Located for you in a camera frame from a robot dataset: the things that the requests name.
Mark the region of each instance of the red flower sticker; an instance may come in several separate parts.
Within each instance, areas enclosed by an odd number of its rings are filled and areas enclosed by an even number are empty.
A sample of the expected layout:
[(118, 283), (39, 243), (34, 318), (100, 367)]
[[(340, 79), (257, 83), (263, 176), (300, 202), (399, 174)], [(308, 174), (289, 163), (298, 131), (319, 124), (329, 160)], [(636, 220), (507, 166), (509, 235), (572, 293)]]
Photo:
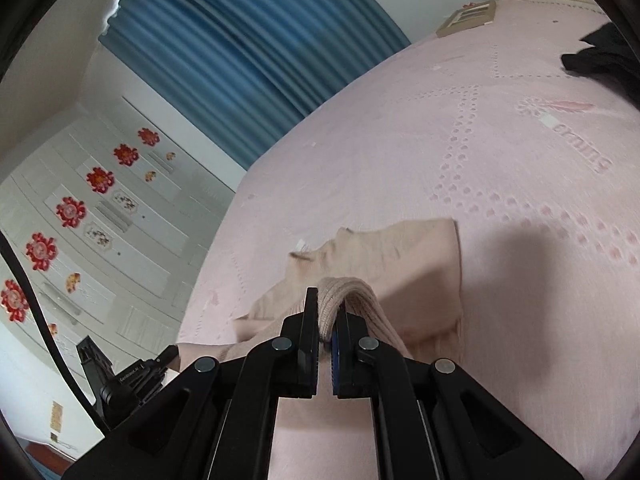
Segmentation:
[(142, 144), (146, 144), (147, 146), (155, 146), (160, 142), (158, 132), (152, 132), (149, 128), (142, 128), (138, 132), (138, 137), (142, 139)]
[(58, 248), (53, 238), (45, 238), (42, 233), (34, 233), (27, 243), (27, 256), (33, 262), (33, 270), (49, 269), (49, 262), (58, 256)]
[(2, 297), (2, 306), (9, 313), (9, 321), (24, 322), (25, 312), (29, 309), (29, 303), (27, 303), (27, 298), (24, 297), (24, 292), (20, 285), (15, 283), (14, 280), (6, 280), (4, 282), (4, 290), (0, 292), (0, 297)]
[(82, 200), (78, 202), (71, 196), (65, 196), (62, 204), (56, 206), (56, 214), (62, 219), (62, 227), (78, 227), (86, 216), (86, 207)]
[(123, 166), (132, 166), (140, 156), (137, 148), (130, 148), (126, 144), (121, 144), (119, 148), (113, 150), (113, 155), (118, 157), (120, 164)]
[(86, 180), (91, 184), (92, 189), (96, 193), (106, 193), (116, 182), (113, 172), (107, 173), (102, 168), (94, 168), (91, 173), (86, 174)]

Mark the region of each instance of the bedspread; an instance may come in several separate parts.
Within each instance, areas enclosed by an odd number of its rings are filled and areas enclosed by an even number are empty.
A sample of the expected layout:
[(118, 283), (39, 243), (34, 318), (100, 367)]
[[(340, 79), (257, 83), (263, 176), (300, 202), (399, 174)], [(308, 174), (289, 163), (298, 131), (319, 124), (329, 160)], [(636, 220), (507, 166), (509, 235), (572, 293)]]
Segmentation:
[(234, 342), (287, 252), (340, 227), (453, 217), (465, 369), (603, 479), (640, 428), (640, 114), (559, 58), (606, 21), (500, 2), (493, 23), (414, 44), (318, 108), (246, 174), (180, 341)]

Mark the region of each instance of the black cable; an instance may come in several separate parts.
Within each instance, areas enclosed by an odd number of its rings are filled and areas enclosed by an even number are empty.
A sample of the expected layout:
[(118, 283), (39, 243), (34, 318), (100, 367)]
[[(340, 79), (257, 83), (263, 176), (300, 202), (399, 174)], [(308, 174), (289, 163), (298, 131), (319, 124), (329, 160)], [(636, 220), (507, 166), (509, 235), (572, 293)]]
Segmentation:
[(22, 268), (18, 257), (14, 253), (9, 240), (6, 239), (6, 236), (4, 236), (4, 233), (2, 231), (0, 231), (0, 254), (6, 261), (6, 264), (9, 266), (9, 270), (12, 272), (18, 282), (18, 285), (20, 285), (20, 288), (24, 292), (27, 303), (29, 303), (29, 308), (33, 313), (33, 319), (36, 322), (40, 335), (44, 339), (44, 345), (47, 347), (49, 354), (51, 354), (51, 358), (53, 359), (56, 368), (58, 368), (60, 375), (62, 375), (62, 378), (65, 380), (66, 385), (69, 387), (69, 389), (71, 389), (73, 394), (76, 396), (76, 399), (78, 399), (78, 402), (91, 417), (91, 420), (94, 422), (97, 428), (102, 432), (102, 434), (106, 435), (107, 433), (109, 433), (109, 428), (100, 418), (89, 400), (86, 398), (84, 392), (80, 389), (80, 386), (78, 386), (78, 383), (74, 379), (71, 371), (62, 358), (60, 350), (58, 350), (58, 346), (56, 345), (56, 342), (53, 341), (53, 337), (49, 332), (47, 321), (44, 319), (44, 315), (42, 314), (42, 310), (40, 309), (40, 303), (38, 302), (38, 298), (36, 297), (35, 292), (33, 291), (33, 287), (31, 286), (31, 282), (27, 277), (27, 273), (24, 272), (24, 269)]

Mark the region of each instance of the black cloth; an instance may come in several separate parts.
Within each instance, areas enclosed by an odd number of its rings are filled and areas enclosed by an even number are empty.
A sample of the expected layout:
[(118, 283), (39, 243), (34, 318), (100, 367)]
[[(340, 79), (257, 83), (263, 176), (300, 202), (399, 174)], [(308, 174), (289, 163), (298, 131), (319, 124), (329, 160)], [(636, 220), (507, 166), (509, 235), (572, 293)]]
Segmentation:
[(562, 54), (564, 68), (579, 75), (612, 75), (640, 108), (640, 62), (613, 23), (581, 39), (593, 45), (577, 54)]

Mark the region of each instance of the silver screw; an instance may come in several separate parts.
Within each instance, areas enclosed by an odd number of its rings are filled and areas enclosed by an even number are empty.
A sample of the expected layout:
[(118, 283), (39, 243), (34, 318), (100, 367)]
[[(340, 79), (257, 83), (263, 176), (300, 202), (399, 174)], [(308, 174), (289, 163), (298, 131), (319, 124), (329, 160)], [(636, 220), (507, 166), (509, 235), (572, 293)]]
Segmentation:
[(456, 364), (451, 359), (438, 359), (436, 361), (436, 370), (441, 374), (450, 374), (456, 369)]
[(199, 372), (210, 372), (216, 367), (216, 360), (213, 357), (199, 357), (195, 364), (195, 368)]
[(292, 344), (291, 339), (288, 337), (277, 337), (271, 341), (271, 346), (276, 350), (289, 350)]
[(380, 341), (375, 337), (361, 337), (358, 346), (363, 350), (375, 350), (380, 346)]

